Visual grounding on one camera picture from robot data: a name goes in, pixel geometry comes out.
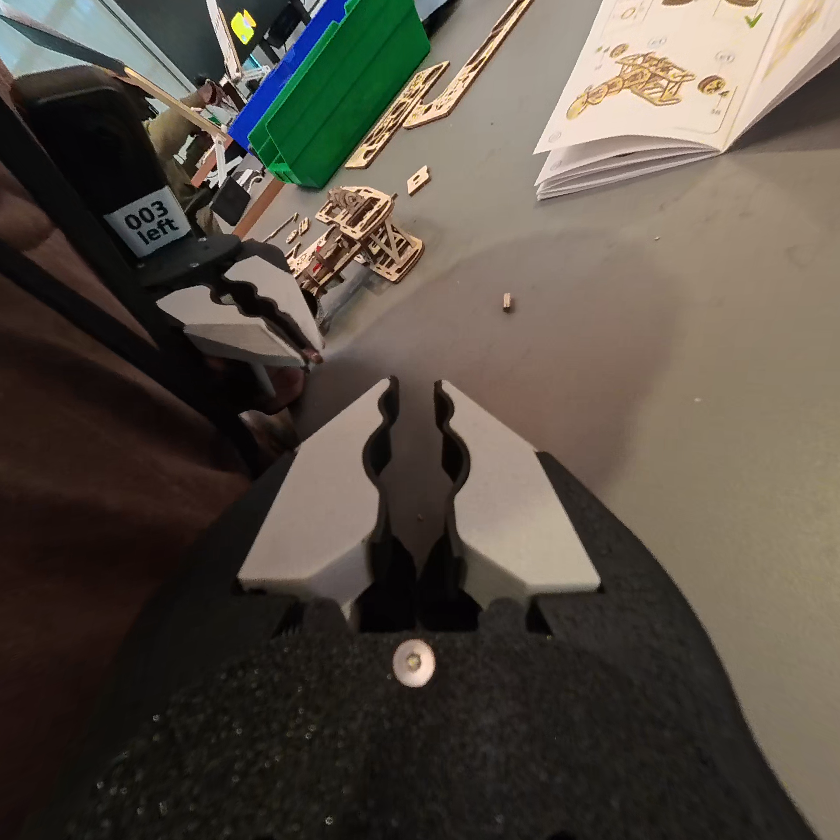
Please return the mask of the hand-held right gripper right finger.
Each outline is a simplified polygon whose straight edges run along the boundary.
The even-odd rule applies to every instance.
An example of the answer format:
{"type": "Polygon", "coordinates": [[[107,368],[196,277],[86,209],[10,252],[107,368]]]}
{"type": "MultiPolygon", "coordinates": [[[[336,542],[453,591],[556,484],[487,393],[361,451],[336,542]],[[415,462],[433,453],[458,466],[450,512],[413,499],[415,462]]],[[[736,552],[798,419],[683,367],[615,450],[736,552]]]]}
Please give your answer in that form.
{"type": "Polygon", "coordinates": [[[434,405],[453,482],[445,535],[456,587],[481,608],[597,592],[601,576],[540,452],[447,380],[434,384],[434,405]]]}

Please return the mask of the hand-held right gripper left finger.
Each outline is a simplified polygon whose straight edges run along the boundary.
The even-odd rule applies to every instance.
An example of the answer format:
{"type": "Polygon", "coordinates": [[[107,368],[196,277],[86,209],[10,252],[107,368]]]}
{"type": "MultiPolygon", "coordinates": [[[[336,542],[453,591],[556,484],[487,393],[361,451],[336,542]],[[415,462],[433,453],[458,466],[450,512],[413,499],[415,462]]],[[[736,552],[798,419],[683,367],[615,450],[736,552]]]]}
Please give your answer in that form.
{"type": "Polygon", "coordinates": [[[399,382],[379,380],[298,447],[238,572],[245,592],[329,599],[350,617],[390,538],[381,475],[399,382]]]}

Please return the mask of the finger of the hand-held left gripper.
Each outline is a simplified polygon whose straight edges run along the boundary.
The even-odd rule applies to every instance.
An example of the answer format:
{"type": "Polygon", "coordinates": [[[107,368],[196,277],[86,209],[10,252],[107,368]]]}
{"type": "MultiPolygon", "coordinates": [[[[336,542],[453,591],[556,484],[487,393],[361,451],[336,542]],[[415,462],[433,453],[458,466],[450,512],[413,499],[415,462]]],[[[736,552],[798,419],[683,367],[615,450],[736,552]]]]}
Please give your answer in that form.
{"type": "Polygon", "coordinates": [[[176,290],[157,303],[160,310],[182,324],[184,334],[207,355],[272,368],[308,365],[304,356],[262,318],[246,315],[236,305],[215,301],[207,287],[176,290]]]}
{"type": "Polygon", "coordinates": [[[225,271],[224,291],[243,314],[261,319],[305,360],[322,358],[322,331],[292,274],[262,256],[250,256],[225,271]]]}

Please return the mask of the long wooden frame sheet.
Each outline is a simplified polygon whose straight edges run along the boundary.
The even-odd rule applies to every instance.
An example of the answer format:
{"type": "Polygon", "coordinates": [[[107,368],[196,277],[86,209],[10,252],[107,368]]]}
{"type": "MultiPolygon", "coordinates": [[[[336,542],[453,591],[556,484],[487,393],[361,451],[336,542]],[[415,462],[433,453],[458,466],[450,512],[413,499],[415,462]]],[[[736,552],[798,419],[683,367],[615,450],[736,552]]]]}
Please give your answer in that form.
{"type": "Polygon", "coordinates": [[[405,130],[416,130],[446,119],[466,95],[480,73],[507,39],[533,1],[511,2],[498,18],[489,34],[467,59],[455,77],[434,100],[420,101],[403,123],[405,130]]]}

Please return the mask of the grey desk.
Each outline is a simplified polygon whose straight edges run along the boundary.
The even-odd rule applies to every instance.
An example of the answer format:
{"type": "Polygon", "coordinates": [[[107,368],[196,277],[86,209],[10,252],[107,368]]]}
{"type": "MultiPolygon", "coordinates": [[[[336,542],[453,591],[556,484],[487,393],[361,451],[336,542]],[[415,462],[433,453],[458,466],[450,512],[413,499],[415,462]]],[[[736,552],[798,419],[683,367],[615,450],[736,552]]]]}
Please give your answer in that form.
{"type": "Polygon", "coordinates": [[[448,486],[435,381],[550,452],[666,568],[838,838],[838,65],[721,157],[539,202],[532,150],[598,7],[535,2],[449,119],[336,175],[398,193],[425,253],[395,287],[349,269],[323,299],[295,425],[398,377],[385,479],[418,560],[448,486]]]}

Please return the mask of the person's left hand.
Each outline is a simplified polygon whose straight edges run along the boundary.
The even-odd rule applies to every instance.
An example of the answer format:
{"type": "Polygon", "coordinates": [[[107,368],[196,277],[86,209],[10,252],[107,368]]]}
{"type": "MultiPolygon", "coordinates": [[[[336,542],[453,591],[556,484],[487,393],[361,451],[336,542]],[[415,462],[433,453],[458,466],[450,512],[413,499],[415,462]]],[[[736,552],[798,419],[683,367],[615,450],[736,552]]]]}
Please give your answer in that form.
{"type": "Polygon", "coordinates": [[[2,271],[2,508],[232,495],[252,475],[207,419],[2,271]]]}

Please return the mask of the wooden model assembly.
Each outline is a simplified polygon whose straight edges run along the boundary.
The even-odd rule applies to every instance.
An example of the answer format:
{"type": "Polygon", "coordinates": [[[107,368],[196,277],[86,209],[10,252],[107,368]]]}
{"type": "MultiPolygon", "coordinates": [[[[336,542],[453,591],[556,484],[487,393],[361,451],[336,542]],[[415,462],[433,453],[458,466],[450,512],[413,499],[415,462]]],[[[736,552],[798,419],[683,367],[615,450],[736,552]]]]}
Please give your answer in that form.
{"type": "Polygon", "coordinates": [[[422,258],[424,242],[394,220],[397,194],[369,186],[329,190],[315,218],[325,233],[290,262],[299,288],[320,298],[328,286],[343,281],[351,263],[392,284],[401,282],[422,258]]]}

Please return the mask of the blue plastic bin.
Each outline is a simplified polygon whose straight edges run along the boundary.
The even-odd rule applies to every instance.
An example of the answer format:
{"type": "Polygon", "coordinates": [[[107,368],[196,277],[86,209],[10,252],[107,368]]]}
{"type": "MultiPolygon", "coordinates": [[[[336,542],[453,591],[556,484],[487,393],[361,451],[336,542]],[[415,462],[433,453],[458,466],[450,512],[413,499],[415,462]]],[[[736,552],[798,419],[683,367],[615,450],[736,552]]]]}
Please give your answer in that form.
{"type": "Polygon", "coordinates": [[[304,20],[301,12],[306,12],[303,2],[269,2],[266,28],[258,28],[262,34],[262,46],[279,48],[285,46],[300,24],[304,24],[302,33],[287,48],[287,52],[261,81],[257,90],[250,96],[237,118],[231,123],[228,134],[244,150],[249,150],[249,134],[260,121],[268,108],[276,100],[288,81],[302,66],[304,60],[314,49],[320,38],[332,24],[339,25],[344,17],[344,1],[323,2],[320,8],[304,20]]]}

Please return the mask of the wooden cutout part sheet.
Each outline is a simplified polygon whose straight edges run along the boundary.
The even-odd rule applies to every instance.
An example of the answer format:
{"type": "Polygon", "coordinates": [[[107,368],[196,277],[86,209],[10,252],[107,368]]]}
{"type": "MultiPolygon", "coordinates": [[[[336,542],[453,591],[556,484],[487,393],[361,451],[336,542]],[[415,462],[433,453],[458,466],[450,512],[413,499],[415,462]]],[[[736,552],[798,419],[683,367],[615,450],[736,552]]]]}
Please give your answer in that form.
{"type": "Polygon", "coordinates": [[[450,62],[445,60],[417,71],[389,108],[383,112],[372,129],[364,136],[359,146],[345,162],[344,168],[347,170],[367,169],[390,142],[394,134],[403,126],[415,106],[445,73],[449,64],[450,62]]]}

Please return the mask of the green plastic bin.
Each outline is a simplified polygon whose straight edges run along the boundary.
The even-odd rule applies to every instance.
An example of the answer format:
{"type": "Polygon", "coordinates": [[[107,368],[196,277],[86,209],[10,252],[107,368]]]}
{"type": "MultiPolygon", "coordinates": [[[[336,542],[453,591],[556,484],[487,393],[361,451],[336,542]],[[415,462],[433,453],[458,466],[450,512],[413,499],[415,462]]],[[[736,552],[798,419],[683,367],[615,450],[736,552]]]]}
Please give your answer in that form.
{"type": "Polygon", "coordinates": [[[248,134],[277,180],[321,188],[430,50],[412,1],[352,1],[248,134]]]}

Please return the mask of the white instruction booklet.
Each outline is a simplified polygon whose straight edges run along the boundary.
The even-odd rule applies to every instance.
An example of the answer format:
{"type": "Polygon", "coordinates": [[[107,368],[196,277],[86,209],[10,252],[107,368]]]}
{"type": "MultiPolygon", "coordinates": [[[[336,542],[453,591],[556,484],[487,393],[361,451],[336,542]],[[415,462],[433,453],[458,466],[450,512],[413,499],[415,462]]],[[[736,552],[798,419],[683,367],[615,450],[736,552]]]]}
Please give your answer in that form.
{"type": "Polygon", "coordinates": [[[838,60],[836,1],[603,2],[540,136],[540,201],[724,154],[838,60]]]}

